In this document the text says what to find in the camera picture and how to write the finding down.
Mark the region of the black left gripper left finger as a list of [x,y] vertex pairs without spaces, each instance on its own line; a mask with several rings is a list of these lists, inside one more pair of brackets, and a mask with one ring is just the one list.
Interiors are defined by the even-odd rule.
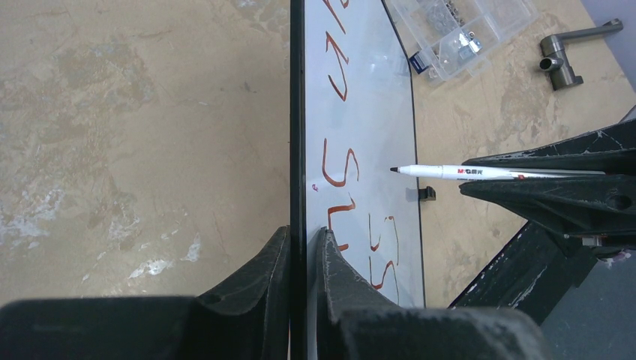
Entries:
[[196,297],[205,309],[204,344],[213,359],[286,359],[290,320],[290,228]]

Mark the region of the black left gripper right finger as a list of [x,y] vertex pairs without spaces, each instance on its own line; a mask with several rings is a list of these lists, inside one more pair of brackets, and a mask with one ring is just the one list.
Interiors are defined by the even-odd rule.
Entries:
[[316,346],[319,359],[388,359],[370,316],[400,307],[375,290],[338,249],[333,231],[316,234]]

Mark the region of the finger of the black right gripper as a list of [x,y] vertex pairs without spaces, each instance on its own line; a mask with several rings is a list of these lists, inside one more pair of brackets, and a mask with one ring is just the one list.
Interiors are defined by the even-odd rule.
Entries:
[[625,120],[560,142],[463,162],[482,167],[602,171],[635,174],[635,120]]
[[635,248],[634,176],[474,181],[459,189],[563,238],[579,238],[588,246]]

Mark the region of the white marker pen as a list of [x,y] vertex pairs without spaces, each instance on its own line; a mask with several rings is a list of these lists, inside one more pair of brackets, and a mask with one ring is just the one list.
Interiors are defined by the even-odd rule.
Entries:
[[391,167],[393,173],[427,179],[456,181],[496,181],[521,179],[561,179],[581,176],[605,176],[602,171],[563,169],[519,169],[492,166],[464,165],[409,165]]

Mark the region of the white whiteboard black frame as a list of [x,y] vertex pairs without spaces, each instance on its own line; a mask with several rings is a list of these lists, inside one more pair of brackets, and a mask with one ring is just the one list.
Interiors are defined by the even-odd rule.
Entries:
[[317,357],[317,233],[375,293],[425,305],[413,81],[384,1],[292,1],[291,356]]

